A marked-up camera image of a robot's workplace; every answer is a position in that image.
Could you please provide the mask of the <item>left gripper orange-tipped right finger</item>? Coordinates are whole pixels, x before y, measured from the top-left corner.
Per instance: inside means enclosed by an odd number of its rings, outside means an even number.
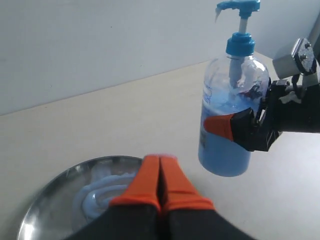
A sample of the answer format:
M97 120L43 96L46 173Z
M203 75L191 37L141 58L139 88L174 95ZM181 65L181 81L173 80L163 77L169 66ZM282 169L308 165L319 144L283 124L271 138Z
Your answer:
M163 183L162 214L171 240L251 240L222 216L213 202L188 180L178 160L160 156Z

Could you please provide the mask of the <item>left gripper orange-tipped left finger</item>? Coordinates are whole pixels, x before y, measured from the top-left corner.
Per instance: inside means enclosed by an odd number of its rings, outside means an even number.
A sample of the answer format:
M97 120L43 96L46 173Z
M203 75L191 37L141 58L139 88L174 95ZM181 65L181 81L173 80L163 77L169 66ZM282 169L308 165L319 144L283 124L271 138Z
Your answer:
M147 155L127 190L68 240L158 240L160 157Z

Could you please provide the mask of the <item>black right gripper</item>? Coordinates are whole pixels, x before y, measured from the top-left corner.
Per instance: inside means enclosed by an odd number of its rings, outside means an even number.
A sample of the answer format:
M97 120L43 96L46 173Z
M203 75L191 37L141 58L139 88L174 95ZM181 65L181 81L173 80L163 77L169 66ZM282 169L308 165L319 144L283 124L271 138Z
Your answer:
M286 80L269 86L262 119L254 131L254 111L208 116L204 130L227 139L249 152L267 152L283 132L320 132L320 84L294 87Z

